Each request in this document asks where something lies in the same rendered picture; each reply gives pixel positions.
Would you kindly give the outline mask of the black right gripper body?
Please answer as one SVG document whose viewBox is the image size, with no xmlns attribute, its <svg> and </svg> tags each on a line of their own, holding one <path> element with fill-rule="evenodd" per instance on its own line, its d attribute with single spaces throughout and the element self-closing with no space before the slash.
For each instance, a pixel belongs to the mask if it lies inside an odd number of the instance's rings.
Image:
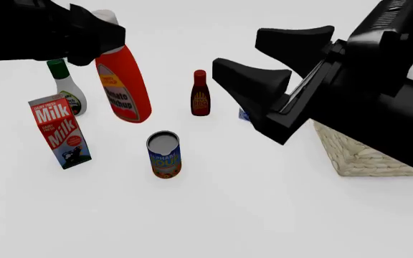
<svg viewBox="0 0 413 258">
<path fill-rule="evenodd" d="M 273 94 L 275 100 L 264 107 L 259 115 L 252 116 L 256 130 L 283 145 L 310 117 L 310 109 L 316 101 L 322 85 L 340 69 L 334 59 L 344 56 L 346 41 L 328 41 L 321 47 L 312 47 L 312 61 L 301 56 L 283 55 L 283 63 L 300 75 L 303 80 L 290 94 Z"/>
</svg>

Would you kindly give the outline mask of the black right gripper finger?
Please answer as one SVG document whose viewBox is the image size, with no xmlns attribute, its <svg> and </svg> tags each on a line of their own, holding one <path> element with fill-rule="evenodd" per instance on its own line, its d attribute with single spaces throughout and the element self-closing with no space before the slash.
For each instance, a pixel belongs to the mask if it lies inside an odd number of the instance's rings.
<svg viewBox="0 0 413 258">
<path fill-rule="evenodd" d="M 222 58 L 212 63 L 214 81 L 248 113 L 251 124 L 258 130 L 275 103 L 289 100 L 285 92 L 291 74 L 291 70 L 263 70 Z"/>
<path fill-rule="evenodd" d="M 255 48 L 282 62 L 302 78 L 322 61 L 332 45 L 335 27 L 257 30 Z"/>
</svg>

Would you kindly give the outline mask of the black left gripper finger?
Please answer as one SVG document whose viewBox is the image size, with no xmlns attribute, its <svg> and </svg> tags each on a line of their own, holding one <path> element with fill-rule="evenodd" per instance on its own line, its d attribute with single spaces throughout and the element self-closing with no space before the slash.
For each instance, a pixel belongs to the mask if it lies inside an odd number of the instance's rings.
<svg viewBox="0 0 413 258">
<path fill-rule="evenodd" d="M 125 28 L 119 25 L 111 10 L 88 11 L 71 4 L 69 22 L 67 61 L 75 66 L 87 66 L 102 54 L 122 49 L 125 44 Z"/>
</svg>

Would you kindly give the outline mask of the red tomato ketchup bottle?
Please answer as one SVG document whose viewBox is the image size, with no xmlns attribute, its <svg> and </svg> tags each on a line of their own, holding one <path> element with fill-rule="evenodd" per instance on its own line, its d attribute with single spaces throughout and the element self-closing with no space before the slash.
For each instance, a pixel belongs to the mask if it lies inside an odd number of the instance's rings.
<svg viewBox="0 0 413 258">
<path fill-rule="evenodd" d="M 118 118 L 142 123 L 151 115 L 151 103 L 142 74 L 127 46 L 112 49 L 95 60 L 98 76 Z"/>
</svg>

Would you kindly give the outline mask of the pale woven wicker basket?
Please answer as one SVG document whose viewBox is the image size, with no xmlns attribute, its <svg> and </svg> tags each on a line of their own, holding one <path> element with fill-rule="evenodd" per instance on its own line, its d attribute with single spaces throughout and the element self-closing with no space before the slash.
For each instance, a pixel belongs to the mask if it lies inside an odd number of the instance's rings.
<svg viewBox="0 0 413 258">
<path fill-rule="evenodd" d="M 413 79 L 413 65 L 408 77 Z M 413 176 L 412 167 L 319 122 L 313 122 L 313 126 L 338 175 L 380 178 Z"/>
</svg>

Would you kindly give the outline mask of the dark red BBQ sauce bottle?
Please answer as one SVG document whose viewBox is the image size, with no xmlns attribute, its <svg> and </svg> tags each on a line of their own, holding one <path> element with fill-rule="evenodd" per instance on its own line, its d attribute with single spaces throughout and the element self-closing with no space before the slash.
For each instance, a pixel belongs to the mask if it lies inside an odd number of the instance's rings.
<svg viewBox="0 0 413 258">
<path fill-rule="evenodd" d="M 207 74 L 204 70 L 194 72 L 194 85 L 191 90 L 191 113 L 195 116 L 210 114 L 211 98 L 207 87 Z"/>
</svg>

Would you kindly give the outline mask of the white dressing bottle green cap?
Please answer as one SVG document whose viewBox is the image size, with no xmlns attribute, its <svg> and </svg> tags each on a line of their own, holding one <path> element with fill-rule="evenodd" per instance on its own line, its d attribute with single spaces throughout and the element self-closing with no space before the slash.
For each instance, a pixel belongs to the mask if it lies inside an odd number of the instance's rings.
<svg viewBox="0 0 413 258">
<path fill-rule="evenodd" d="M 47 61 L 47 66 L 57 85 L 57 93 L 65 96 L 75 116 L 83 115 L 87 110 L 87 100 L 71 77 L 65 61 L 53 59 Z"/>
</svg>

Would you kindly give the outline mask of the red milk carton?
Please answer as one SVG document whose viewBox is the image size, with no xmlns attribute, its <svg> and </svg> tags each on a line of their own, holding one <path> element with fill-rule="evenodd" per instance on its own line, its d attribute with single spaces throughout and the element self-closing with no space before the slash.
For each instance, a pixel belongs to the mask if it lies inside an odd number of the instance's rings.
<svg viewBox="0 0 413 258">
<path fill-rule="evenodd" d="M 31 100 L 29 106 L 40 132 L 63 169 L 92 160 L 80 126 L 63 94 Z"/>
</svg>

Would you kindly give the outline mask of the blue alphabet soup can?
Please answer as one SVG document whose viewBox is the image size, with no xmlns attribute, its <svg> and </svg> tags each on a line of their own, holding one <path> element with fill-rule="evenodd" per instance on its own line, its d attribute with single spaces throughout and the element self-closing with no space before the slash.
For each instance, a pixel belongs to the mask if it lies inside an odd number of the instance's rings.
<svg viewBox="0 0 413 258">
<path fill-rule="evenodd" d="M 151 169 L 159 178 L 173 178 L 181 171 L 179 137 L 169 130 L 154 133 L 146 141 Z"/>
</svg>

